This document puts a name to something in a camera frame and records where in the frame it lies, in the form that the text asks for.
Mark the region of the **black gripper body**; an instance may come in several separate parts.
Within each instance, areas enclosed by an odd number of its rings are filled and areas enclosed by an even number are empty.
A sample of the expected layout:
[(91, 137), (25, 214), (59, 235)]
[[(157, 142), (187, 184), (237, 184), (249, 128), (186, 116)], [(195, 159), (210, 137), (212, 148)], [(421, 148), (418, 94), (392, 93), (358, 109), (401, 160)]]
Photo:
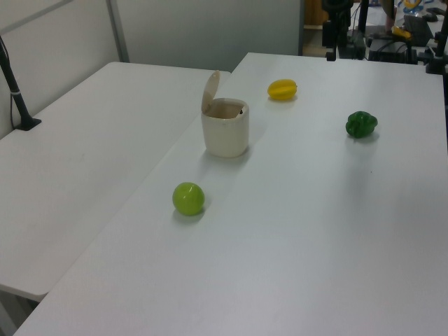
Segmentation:
[(346, 47), (351, 22), (350, 0), (322, 0), (321, 5), (328, 14), (328, 20), (323, 23), (322, 46)]

